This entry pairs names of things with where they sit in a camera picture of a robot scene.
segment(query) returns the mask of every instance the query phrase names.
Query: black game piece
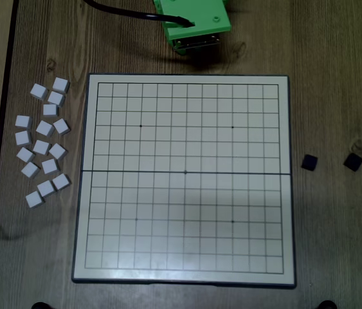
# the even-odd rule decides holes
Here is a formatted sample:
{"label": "black game piece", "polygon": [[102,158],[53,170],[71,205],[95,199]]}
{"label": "black game piece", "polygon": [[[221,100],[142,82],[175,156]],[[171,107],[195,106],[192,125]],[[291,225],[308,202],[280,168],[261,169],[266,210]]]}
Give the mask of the black game piece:
{"label": "black game piece", "polygon": [[333,301],[323,301],[320,303],[319,307],[317,309],[337,309],[338,307]]}
{"label": "black game piece", "polygon": [[345,162],[343,162],[343,165],[345,165],[349,169],[352,169],[354,172],[356,172],[359,169],[361,164],[362,164],[362,158],[354,153],[350,153]]}
{"label": "black game piece", "polygon": [[50,305],[48,305],[47,303],[35,303],[32,306],[32,309],[52,309],[52,307]]}
{"label": "black game piece", "polygon": [[311,156],[310,154],[306,154],[303,158],[301,167],[303,169],[307,169],[308,171],[313,172],[315,170],[317,163],[318,163],[317,157]]}

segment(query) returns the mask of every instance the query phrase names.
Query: board border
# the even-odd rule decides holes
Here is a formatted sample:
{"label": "board border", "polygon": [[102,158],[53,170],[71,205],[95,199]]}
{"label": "board border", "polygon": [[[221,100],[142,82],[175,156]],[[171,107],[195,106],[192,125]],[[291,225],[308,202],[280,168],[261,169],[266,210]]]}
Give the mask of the board border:
{"label": "board border", "polygon": [[[75,262],[76,262],[76,250],[78,241],[78,224],[80,216],[80,193],[82,190],[82,171],[84,170],[84,151],[86,140],[86,122],[87,122],[87,107],[88,107],[88,93],[89,93],[89,81],[92,75],[136,75],[136,76],[252,76],[252,77],[286,77],[287,79],[287,104],[288,104],[288,123],[289,123],[289,175],[291,177],[291,225],[292,225],[292,250],[293,250],[293,272],[294,283],[293,284],[273,284],[273,283],[231,283],[222,281],[191,281],[191,280],[168,280],[168,279],[82,279],[75,278]],[[295,256],[295,236],[294,236],[294,212],[293,212],[293,173],[292,173],[292,140],[291,140],[291,104],[290,104],[290,80],[288,75],[280,74],[160,74],[160,73],[88,73],[87,75],[87,89],[85,100],[85,115],[84,115],[84,134],[82,140],[82,152],[81,152],[81,164],[80,164],[80,178],[79,178],[79,190],[78,190],[78,207],[77,207],[77,220],[75,225],[75,241],[73,250],[73,264],[71,272],[71,280],[74,283],[125,283],[125,284],[138,284],[138,285],[151,285],[151,284],[186,284],[186,285],[212,285],[212,286],[225,286],[225,287],[248,287],[248,288],[281,288],[281,289],[295,289],[297,287],[297,273],[296,273],[296,256]]]}

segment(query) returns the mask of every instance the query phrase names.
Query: green plastic casing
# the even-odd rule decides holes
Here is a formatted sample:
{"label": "green plastic casing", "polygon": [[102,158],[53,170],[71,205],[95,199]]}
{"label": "green plastic casing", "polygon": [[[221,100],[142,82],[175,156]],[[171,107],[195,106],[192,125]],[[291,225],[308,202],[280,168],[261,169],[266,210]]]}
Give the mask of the green plastic casing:
{"label": "green plastic casing", "polygon": [[176,50],[174,40],[210,35],[231,30],[225,10],[228,0],[154,0],[159,14],[180,16],[195,24],[184,28],[175,23],[163,22],[168,43]]}

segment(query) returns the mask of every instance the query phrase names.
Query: board grid lines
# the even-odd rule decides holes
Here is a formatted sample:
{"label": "board grid lines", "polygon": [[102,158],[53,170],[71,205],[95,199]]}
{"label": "board grid lines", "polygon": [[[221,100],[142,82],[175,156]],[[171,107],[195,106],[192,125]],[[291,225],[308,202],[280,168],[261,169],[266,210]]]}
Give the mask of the board grid lines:
{"label": "board grid lines", "polygon": [[[111,96],[105,96],[99,94],[99,86],[101,84],[112,85]],[[141,93],[144,94],[145,89],[144,86],[148,85],[149,91],[156,87],[156,96],[135,96],[131,97],[128,94],[129,84],[140,84],[141,85]],[[290,173],[282,173],[281,171],[281,132],[280,132],[280,103],[279,103],[279,84],[244,84],[238,85],[238,88],[242,89],[242,86],[246,89],[246,95],[240,97],[236,97],[234,94],[234,84],[215,84],[216,85],[216,97],[208,97],[207,99],[215,99],[216,100],[216,112],[208,112],[209,114],[215,115],[215,125],[214,126],[204,126],[204,116],[205,112],[203,111],[203,101],[206,97],[203,97],[203,88],[204,86],[214,86],[214,84],[186,84],[186,93],[184,97],[160,97],[158,93],[159,85],[165,84],[163,82],[142,82],[142,83],[104,83],[99,82],[97,84],[97,94],[96,94],[96,113],[95,113],[95,130],[93,136],[93,160],[92,160],[92,169],[86,169],[84,166],[82,168],[82,172],[91,173],[91,185],[90,185],[90,193],[89,193],[89,214],[87,216],[87,237],[86,237],[86,254],[85,254],[85,262],[84,268],[88,270],[96,270],[96,269],[109,269],[109,270],[144,270],[144,271],[153,271],[153,270],[180,270],[183,272],[209,272],[209,273],[243,273],[243,274],[265,274],[265,275],[273,275],[273,274],[285,274],[285,255],[284,255],[284,231],[282,228],[282,205],[266,205],[267,199],[271,199],[272,196],[277,199],[277,194],[281,194],[282,192],[282,176],[288,175]],[[117,88],[117,92],[115,92],[115,85],[120,85],[126,87],[126,97],[120,96],[120,92],[122,89]],[[168,83],[170,85],[171,93],[174,94],[174,85],[179,86],[176,83]],[[192,90],[196,91],[196,89],[200,88],[201,97],[193,97],[193,91],[190,91],[190,85],[194,85]],[[218,111],[219,110],[219,86],[231,86],[231,95],[228,98],[221,99],[230,99],[231,102],[231,111]],[[250,86],[260,86],[262,89],[261,98],[251,98],[249,95],[249,87]],[[267,86],[269,89],[270,86],[276,86],[276,98],[264,98],[266,95],[264,93],[264,88]],[[100,98],[110,98],[111,99],[111,108],[110,110],[98,110],[98,101]],[[123,107],[114,108],[114,98],[120,98],[126,100],[125,107],[128,108],[128,99],[136,98],[141,100],[141,106],[139,111],[128,111]],[[146,109],[144,110],[143,99],[152,98],[156,99],[156,109],[154,111],[149,110],[150,108],[146,105]],[[160,98],[167,98],[171,100],[170,110],[169,111],[158,111],[158,100]],[[181,98],[185,100],[185,111],[174,111],[174,99]],[[195,99],[201,101],[200,110],[197,111],[189,111],[188,110],[188,101],[189,99]],[[252,113],[247,110],[244,112],[234,111],[234,99],[246,100],[247,104],[250,100],[261,100],[262,111],[258,113]],[[276,111],[274,113],[266,111],[264,101],[265,100],[276,100]],[[101,113],[106,113],[109,117],[109,123],[103,124],[98,123],[101,117],[104,117]],[[119,122],[118,124],[114,124],[114,121],[117,119],[117,116],[122,116],[121,114],[125,113],[125,122]],[[139,139],[137,138],[127,138],[127,132],[135,131],[133,128],[137,127],[135,124],[128,124],[128,115],[129,113],[133,113],[136,117],[139,117],[140,124],[139,128]],[[170,114],[169,124],[165,124],[164,126],[158,124],[158,114],[165,113],[165,115]],[[241,115],[245,114],[246,117],[246,125],[242,123],[235,123],[235,118],[233,115]],[[254,126],[251,127],[249,123],[251,122],[250,114],[254,114],[256,116],[261,115],[262,126]],[[264,115],[272,114],[276,115],[277,123],[271,127],[267,127],[264,124],[266,123]],[[200,117],[200,126],[190,125],[188,126],[188,121],[191,118],[197,120],[196,115]],[[225,127],[219,127],[218,121],[222,117],[226,117],[229,119],[230,116],[230,129],[222,130]],[[180,116],[181,122],[178,125],[174,124],[174,119],[178,119]],[[123,129],[123,138],[122,139],[113,139],[113,131],[116,128]],[[169,128],[170,135],[168,139],[160,140],[157,138],[157,133],[160,128]],[[235,138],[239,136],[237,130],[234,129],[246,129],[246,137],[245,140],[236,140]],[[262,130],[262,140],[251,141],[250,140],[250,129],[261,129]],[[143,138],[143,131],[146,129],[150,129],[150,132],[153,134],[152,137]],[[188,129],[200,129],[201,136],[200,138],[193,137],[191,140],[188,139]],[[215,140],[204,140],[203,139],[203,130],[204,129],[215,129],[212,130],[212,133],[215,134]],[[274,140],[266,140],[266,129],[276,130]],[[97,132],[103,131],[105,133],[104,136],[97,136]],[[183,135],[181,138],[173,139],[172,131],[183,131]],[[219,140],[219,134],[225,134],[227,137],[225,140]],[[101,144],[107,145],[104,150],[97,150],[97,146]],[[113,144],[115,142],[120,142],[122,147],[122,154],[111,154],[110,151],[113,148]],[[165,143],[165,147],[168,147],[168,152],[165,154],[157,154],[158,142]],[[211,147],[215,144],[213,148],[214,154],[203,155],[203,151],[205,150],[206,143],[210,144]],[[153,154],[152,153],[144,153],[142,148],[143,145],[152,145],[153,144]],[[178,150],[176,147],[179,147],[180,144],[184,144],[183,147],[180,147]],[[129,148],[130,145],[136,145],[134,150]],[[230,147],[229,150],[224,150],[228,146],[234,145],[234,147]],[[259,145],[262,148],[262,156],[256,156],[255,153],[249,154],[251,151],[249,149],[250,146]],[[191,151],[199,148],[199,154],[191,154]],[[273,154],[268,154],[268,151],[271,149],[274,150]],[[118,168],[113,168],[115,160],[119,158],[122,159],[122,164],[117,165]],[[199,161],[199,164],[194,165],[196,168],[189,169],[187,165],[188,159],[193,159],[196,162]],[[206,170],[203,169],[203,164],[206,160],[215,159],[215,166],[212,169]],[[238,164],[234,165],[234,160],[237,162],[244,162],[244,159],[247,159],[247,167],[244,167],[243,170],[240,170]],[[258,164],[262,164],[262,168],[259,170],[251,170],[250,162],[253,159],[257,159]],[[97,160],[103,160],[106,162],[106,167],[99,169],[101,165],[97,165]],[[145,162],[148,161],[149,169],[143,169],[142,160]],[[158,166],[162,161],[165,161],[167,164],[165,168],[158,169]],[[228,168],[224,168],[222,165],[228,163]],[[267,171],[269,168],[269,163],[273,162],[275,164],[274,168]],[[99,174],[104,174],[106,177],[105,185],[98,185],[97,178]],[[206,185],[204,179],[208,175],[208,177],[214,178],[214,187],[209,188]],[[222,175],[226,178],[230,178],[230,189],[227,185],[227,188],[219,187],[219,183],[222,185],[225,184],[225,180],[222,180]],[[238,176],[246,176],[246,188],[235,187],[239,186],[241,179],[237,178]],[[272,179],[271,177],[276,177],[274,183],[278,185],[278,187],[267,188],[268,179]],[[136,183],[134,185],[127,185],[126,179],[133,179]],[[151,180],[151,185],[144,186],[145,180],[141,178],[149,178]],[[161,181],[162,179],[166,179],[168,181],[168,185],[160,185],[156,184],[157,181]],[[257,187],[259,185],[258,180],[262,179],[263,185]],[[193,182],[199,183],[197,187],[191,184]],[[104,199],[102,201],[93,200],[94,196],[102,196],[100,194],[102,192]],[[117,194],[117,200],[111,199],[112,192]],[[260,193],[263,194],[263,202],[259,202],[260,205],[257,205],[256,202],[254,205],[251,203],[252,194],[257,198],[260,198]],[[180,198],[177,195],[173,194],[182,194],[183,197]],[[144,197],[150,196],[151,200],[143,201]],[[119,218],[111,217],[110,212],[111,209],[117,209],[118,205],[120,206],[119,210]],[[143,207],[147,205],[148,210],[150,209],[151,214],[148,218],[138,217],[140,212],[145,211]],[[134,209],[134,213],[131,213],[130,218],[127,218],[127,214],[125,214],[124,209]],[[182,218],[175,219],[174,216],[178,215],[179,209],[182,207]],[[214,220],[204,218],[210,212],[208,212],[209,208],[213,208],[215,218]],[[98,209],[103,209],[103,218],[96,218],[98,215]],[[260,221],[252,220],[251,212],[260,216],[260,212],[258,210],[262,209],[263,211],[263,219],[260,218]],[[276,209],[279,212],[279,220],[278,221],[268,221],[270,218],[274,218],[276,220],[276,216],[278,213],[274,211]],[[161,212],[164,212],[162,218],[159,217]],[[187,212],[195,213],[196,217],[194,218],[186,218]],[[241,219],[239,215],[245,214],[246,218]],[[97,220],[102,221],[102,233],[97,232],[93,233],[91,230],[91,222],[96,222]],[[117,234],[110,234],[106,232],[106,229],[112,224],[115,224],[119,221],[119,227],[116,227],[115,231]],[[175,224],[182,224],[182,228],[180,229],[182,234],[174,235],[171,234],[173,227]],[[244,226],[246,224],[248,227],[244,229],[246,235],[241,237],[234,231],[234,226]],[[263,228],[263,236],[257,237],[258,235],[251,235],[250,225],[260,226]],[[144,229],[148,226],[150,228],[150,234],[144,235]],[[155,232],[155,227],[162,226],[162,229],[165,229],[166,232]],[[204,236],[207,233],[207,228],[211,227],[213,229],[214,235],[212,236]],[[267,237],[268,234],[278,233],[277,237]],[[99,239],[102,239],[100,244],[100,249],[93,248],[94,241],[97,244]],[[109,250],[105,248],[109,243],[107,241],[111,239],[116,239],[117,244],[114,250]],[[140,250],[138,248],[138,242],[140,239],[143,239],[147,242],[147,246],[149,246],[148,250]],[[182,250],[170,250],[170,246],[174,246],[174,244],[180,244],[177,239],[182,240]],[[210,251],[206,251],[205,247],[208,244],[208,241],[213,246],[213,249]],[[87,264],[87,258],[90,258],[90,261],[94,261],[98,259],[100,256],[100,266],[97,267],[97,263],[89,262]],[[140,260],[141,258],[148,258],[149,265],[148,267],[144,267],[143,262]]]}

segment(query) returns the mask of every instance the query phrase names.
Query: wooden table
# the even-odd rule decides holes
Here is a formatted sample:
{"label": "wooden table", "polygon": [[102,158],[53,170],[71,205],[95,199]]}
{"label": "wooden table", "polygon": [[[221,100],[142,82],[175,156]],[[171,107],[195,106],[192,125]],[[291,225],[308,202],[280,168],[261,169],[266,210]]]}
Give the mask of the wooden table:
{"label": "wooden table", "polygon": [[[103,3],[153,11],[152,1]],[[231,0],[228,10],[232,31],[217,52],[180,57],[159,23],[79,0],[19,1],[0,160],[0,308],[315,308],[324,299],[362,308],[362,167],[343,166],[351,151],[362,156],[362,0]],[[295,289],[72,283],[89,72],[289,75]],[[15,118],[31,115],[36,127],[42,104],[29,91],[56,76],[71,80],[60,115],[72,131],[51,140],[69,151],[61,167],[73,185],[30,210],[25,195],[51,177],[21,174]],[[305,153],[319,158],[313,173],[300,169]]]}

